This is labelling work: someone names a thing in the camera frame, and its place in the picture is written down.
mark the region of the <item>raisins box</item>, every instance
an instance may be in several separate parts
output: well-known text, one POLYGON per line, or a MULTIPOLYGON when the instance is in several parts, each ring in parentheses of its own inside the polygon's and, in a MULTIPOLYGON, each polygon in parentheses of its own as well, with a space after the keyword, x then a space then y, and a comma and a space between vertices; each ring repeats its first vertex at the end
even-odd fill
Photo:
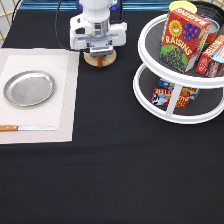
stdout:
MULTIPOLYGON (((172 90, 155 89, 152 97, 152 104, 156 106, 168 106, 172 93, 172 90)), ((189 99, 189 92, 182 91, 179 95, 176 107, 186 107, 189 99)))
MULTIPOLYGON (((168 82, 167 80, 160 78, 159 86, 164 87, 165 89, 173 90, 175 83, 168 82)), ((195 100, 199 93, 199 88, 191 88, 183 86, 182 91, 190 93, 190 99, 195 100)))
POLYGON ((183 8, 170 13, 162 43, 160 59, 181 73, 193 68, 198 59, 211 22, 183 8))
POLYGON ((211 70, 211 66, 209 66, 212 56, 224 46, 224 35, 220 35, 201 55, 200 61, 198 63, 197 72, 202 75, 207 75, 208 77, 213 77, 209 75, 211 70))

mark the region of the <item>white robot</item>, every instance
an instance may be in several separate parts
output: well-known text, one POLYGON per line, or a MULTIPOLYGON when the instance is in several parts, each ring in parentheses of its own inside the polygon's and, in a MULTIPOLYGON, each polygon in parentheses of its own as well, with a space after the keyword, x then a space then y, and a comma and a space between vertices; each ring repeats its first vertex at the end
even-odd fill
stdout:
POLYGON ((126 43, 127 24, 110 24, 110 7, 117 0, 80 0, 83 13, 70 21, 71 49, 84 50, 91 57, 113 53, 114 46, 126 43))

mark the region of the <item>grapes image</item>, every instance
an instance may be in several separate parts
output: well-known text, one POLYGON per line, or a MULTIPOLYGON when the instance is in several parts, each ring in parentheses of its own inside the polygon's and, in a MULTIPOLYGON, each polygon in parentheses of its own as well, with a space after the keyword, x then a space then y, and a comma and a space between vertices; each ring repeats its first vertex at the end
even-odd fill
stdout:
POLYGON ((191 39, 196 38, 196 35, 194 33, 191 34, 191 39))
POLYGON ((188 23, 186 26, 185 26, 185 30, 188 32, 189 29, 191 28, 192 24, 191 23, 188 23))
POLYGON ((187 41, 191 41, 191 36, 187 36, 187 41))
POLYGON ((188 36, 189 33, 188 33, 186 30, 184 30, 184 31, 183 31, 183 35, 184 35, 184 36, 188 36))
POLYGON ((191 23, 188 23, 184 27, 183 31, 184 41, 190 42, 192 39, 195 39, 199 35, 200 31, 201 31, 200 28, 191 23))
POLYGON ((197 36, 201 32, 200 28, 196 27, 194 30, 194 34, 197 36))
POLYGON ((188 36, 184 36, 184 41, 187 41, 188 40, 188 36))

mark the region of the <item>knife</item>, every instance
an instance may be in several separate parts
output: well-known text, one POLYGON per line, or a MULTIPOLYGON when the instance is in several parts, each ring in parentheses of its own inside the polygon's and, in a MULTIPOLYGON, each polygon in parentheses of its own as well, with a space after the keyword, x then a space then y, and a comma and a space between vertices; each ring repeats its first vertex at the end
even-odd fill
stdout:
POLYGON ((16 125, 0 125, 0 131, 56 131, 57 129, 50 126, 16 126, 16 125))

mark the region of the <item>raisin box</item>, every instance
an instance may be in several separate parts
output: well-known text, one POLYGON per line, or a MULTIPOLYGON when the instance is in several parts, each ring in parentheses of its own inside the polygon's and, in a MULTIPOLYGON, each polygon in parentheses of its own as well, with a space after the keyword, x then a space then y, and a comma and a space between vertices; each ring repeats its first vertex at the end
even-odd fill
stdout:
POLYGON ((181 73, 193 68, 198 59, 211 22, 186 9, 178 8, 170 13, 160 59, 181 73))
MULTIPOLYGON (((155 89, 152 97, 152 104, 156 106, 168 106, 172 90, 155 89)), ((181 92, 176 107, 186 107, 190 99, 189 92, 181 92)))
POLYGON ((206 76, 209 78, 218 77, 224 71, 224 46, 221 47, 212 56, 212 60, 209 63, 208 69, 206 71, 206 76))
POLYGON ((206 71, 211 61, 211 58, 222 46, 224 46, 224 35, 218 36, 218 38, 216 38, 216 40, 201 55, 201 58, 197 67, 198 73, 202 75, 208 74, 206 73, 206 71))
MULTIPOLYGON (((160 78, 159 80, 159 86, 164 87, 165 89, 173 90, 175 84, 168 82, 167 80, 160 78)), ((189 92, 190 99, 195 100, 195 98, 198 96, 199 88, 191 88, 191 87, 185 87, 183 86, 182 91, 189 92)))

